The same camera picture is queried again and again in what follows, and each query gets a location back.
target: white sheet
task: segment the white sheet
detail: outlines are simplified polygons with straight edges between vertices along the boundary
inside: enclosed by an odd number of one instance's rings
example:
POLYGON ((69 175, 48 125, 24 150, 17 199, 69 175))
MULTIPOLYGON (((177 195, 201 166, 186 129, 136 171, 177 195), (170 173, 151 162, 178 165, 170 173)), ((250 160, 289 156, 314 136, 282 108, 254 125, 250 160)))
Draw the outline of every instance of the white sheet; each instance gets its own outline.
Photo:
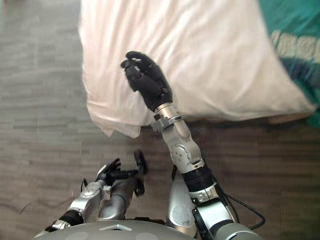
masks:
POLYGON ((278 61, 255 0, 82 0, 83 83, 92 121, 130 137, 153 121, 120 63, 144 52, 184 115, 245 120, 315 106, 278 61))

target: wire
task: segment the wire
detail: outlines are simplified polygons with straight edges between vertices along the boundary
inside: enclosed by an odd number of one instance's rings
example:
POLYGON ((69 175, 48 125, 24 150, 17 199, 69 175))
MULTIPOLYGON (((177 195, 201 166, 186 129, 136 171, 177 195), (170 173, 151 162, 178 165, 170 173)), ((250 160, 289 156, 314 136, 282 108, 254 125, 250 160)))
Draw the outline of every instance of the wire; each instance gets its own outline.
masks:
POLYGON ((248 204, 244 203, 243 201, 240 201, 239 199, 237 199, 237 198, 235 198, 235 197, 233 197, 233 196, 231 196, 231 195, 229 195, 227 193, 224 193, 224 195, 227 198, 232 199, 233 201, 237 202, 238 204, 241 204, 242 206, 246 207, 247 209, 252 211, 254 214, 256 214, 259 218, 261 218, 261 222, 257 223, 256 225, 253 225, 253 226, 249 227, 249 229, 254 230, 254 229, 260 228, 263 224, 266 223, 265 217, 260 212, 255 210, 253 207, 249 206, 248 204))
POLYGON ((226 196, 225 196, 224 198, 226 199, 226 201, 228 202, 228 204, 231 206, 232 211, 233 211, 233 213, 234 213, 234 215, 235 215, 236 222, 239 224, 239 223, 240 223, 240 219, 239 219, 239 215, 238 215, 238 213, 237 213, 237 210, 236 210, 235 206, 234 206, 233 203, 229 200, 229 198, 227 198, 226 196))

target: wooden floor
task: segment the wooden floor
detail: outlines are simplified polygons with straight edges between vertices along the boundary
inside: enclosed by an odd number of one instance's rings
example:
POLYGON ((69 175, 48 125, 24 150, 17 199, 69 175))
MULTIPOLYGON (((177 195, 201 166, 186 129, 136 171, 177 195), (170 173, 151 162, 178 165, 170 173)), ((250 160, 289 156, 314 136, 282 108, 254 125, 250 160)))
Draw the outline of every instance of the wooden floor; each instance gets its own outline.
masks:
MULTIPOLYGON (((77 0, 0 1, 0 239, 30 239, 59 217, 83 177, 145 152, 146 193, 128 216, 165 219, 172 164, 144 128, 107 138, 90 120, 81 82, 77 0), (152 207, 156 201, 158 207, 152 207)), ((190 124, 225 190, 253 205, 266 239, 320 239, 320 129, 303 123, 190 124)), ((258 219, 236 205, 245 225, 258 219)))

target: robotic arm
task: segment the robotic arm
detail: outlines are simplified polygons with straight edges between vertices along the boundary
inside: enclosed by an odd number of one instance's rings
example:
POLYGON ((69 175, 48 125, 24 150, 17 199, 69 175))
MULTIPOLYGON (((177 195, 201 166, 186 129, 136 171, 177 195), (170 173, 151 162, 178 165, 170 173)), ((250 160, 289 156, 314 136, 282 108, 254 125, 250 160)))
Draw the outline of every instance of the robotic arm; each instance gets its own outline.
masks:
POLYGON ((131 88, 139 91, 155 113, 152 128, 161 132, 173 164, 182 174, 195 204, 192 214, 202 239, 261 240, 244 225, 235 223, 228 201, 206 165, 199 146, 182 116, 173 106, 171 89, 160 67, 143 53, 130 51, 121 63, 131 88))

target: metal bracket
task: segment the metal bracket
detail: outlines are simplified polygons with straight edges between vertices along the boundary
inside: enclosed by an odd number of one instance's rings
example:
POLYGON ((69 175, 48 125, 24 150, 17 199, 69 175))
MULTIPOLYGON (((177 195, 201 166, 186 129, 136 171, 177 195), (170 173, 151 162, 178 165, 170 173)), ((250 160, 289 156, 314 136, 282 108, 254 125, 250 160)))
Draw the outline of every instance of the metal bracket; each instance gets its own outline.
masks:
POLYGON ((174 116, 171 118, 161 117, 151 124, 153 131, 162 132, 164 129, 182 119, 182 116, 174 116))

